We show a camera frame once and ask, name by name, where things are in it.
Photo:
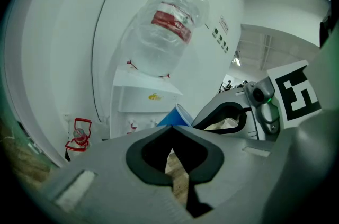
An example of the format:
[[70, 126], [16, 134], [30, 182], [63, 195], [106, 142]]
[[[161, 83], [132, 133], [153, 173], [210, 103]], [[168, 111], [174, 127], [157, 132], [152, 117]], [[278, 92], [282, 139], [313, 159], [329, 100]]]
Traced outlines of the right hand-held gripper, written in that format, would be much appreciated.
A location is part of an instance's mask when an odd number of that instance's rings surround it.
[[[317, 115], [319, 100], [304, 74], [305, 60], [269, 69], [259, 82], [217, 94], [195, 117], [194, 128], [221, 136], [275, 140]], [[252, 111], [247, 111], [247, 99]]]

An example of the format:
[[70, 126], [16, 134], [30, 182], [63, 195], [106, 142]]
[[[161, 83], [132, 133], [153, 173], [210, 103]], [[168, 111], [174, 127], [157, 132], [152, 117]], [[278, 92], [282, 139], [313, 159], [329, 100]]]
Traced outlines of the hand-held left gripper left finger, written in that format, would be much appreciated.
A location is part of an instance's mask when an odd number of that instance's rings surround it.
[[126, 152], [164, 127], [104, 141], [55, 171], [44, 183], [40, 205], [54, 223], [190, 223], [192, 216], [169, 186], [141, 181]]

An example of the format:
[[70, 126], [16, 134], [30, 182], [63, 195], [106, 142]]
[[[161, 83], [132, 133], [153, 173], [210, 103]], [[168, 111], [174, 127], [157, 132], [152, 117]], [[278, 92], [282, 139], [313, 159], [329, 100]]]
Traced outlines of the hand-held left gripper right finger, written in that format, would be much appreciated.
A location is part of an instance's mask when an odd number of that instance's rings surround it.
[[173, 126], [174, 151], [189, 170], [189, 197], [175, 223], [267, 223], [264, 175], [275, 143]]

